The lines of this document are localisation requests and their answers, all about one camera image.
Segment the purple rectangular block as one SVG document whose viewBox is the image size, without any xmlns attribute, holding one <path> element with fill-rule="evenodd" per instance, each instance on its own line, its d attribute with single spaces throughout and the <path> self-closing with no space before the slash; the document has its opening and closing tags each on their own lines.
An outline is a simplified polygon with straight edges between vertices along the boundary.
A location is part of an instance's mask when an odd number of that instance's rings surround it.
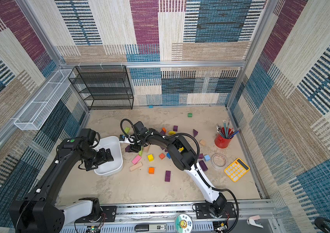
<svg viewBox="0 0 330 233">
<path fill-rule="evenodd" d="M 171 171 L 167 170 L 165 172 L 165 182 L 170 182 L 171 180 Z"/>
</svg>

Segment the purple triangle block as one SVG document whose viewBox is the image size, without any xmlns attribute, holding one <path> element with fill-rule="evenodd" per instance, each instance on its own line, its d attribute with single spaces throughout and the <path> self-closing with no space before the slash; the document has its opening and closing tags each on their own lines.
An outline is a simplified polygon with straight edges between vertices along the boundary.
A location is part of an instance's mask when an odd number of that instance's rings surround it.
<svg viewBox="0 0 330 233">
<path fill-rule="evenodd" d="M 198 131 L 193 129 L 193 137 L 196 137 L 198 135 Z"/>
</svg>

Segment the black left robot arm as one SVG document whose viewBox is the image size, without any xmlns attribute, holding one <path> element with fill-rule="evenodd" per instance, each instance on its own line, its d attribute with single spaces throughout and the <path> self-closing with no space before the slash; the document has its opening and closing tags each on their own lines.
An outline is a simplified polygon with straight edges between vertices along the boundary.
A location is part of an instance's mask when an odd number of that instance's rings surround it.
<svg viewBox="0 0 330 233">
<path fill-rule="evenodd" d="M 103 218 L 98 198 L 83 198 L 64 208 L 56 207 L 57 196 L 75 164 L 91 171 L 112 162 L 110 149 L 96 150 L 100 134 L 82 129 L 78 137 L 67 138 L 57 146 L 53 163 L 41 180 L 21 201 L 13 201 L 9 214 L 17 233 L 58 233 L 71 222 L 85 217 L 92 222 Z"/>
</svg>

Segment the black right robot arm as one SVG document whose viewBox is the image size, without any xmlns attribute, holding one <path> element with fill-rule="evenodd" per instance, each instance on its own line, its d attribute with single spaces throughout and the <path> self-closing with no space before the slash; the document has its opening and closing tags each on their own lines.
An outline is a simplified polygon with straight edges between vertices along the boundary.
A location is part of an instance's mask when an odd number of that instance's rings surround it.
<svg viewBox="0 0 330 233">
<path fill-rule="evenodd" d="M 209 213 L 214 218 L 220 218 L 226 211 L 228 203 L 224 192 L 228 192 L 234 201 L 234 211 L 230 214 L 232 218 L 239 218 L 238 201 L 233 192 L 227 188 L 214 187 L 206 177 L 199 165 L 198 157 L 200 146 L 197 140 L 187 133 L 176 133 L 166 136 L 153 128 L 147 129 L 142 122 L 133 124 L 129 119 L 124 118 L 120 122 L 123 136 L 122 143 L 130 144 L 130 150 L 139 152 L 141 147 L 156 145 L 168 150 L 174 165 L 181 171 L 185 171 L 200 189 L 205 202 L 209 205 Z"/>
</svg>

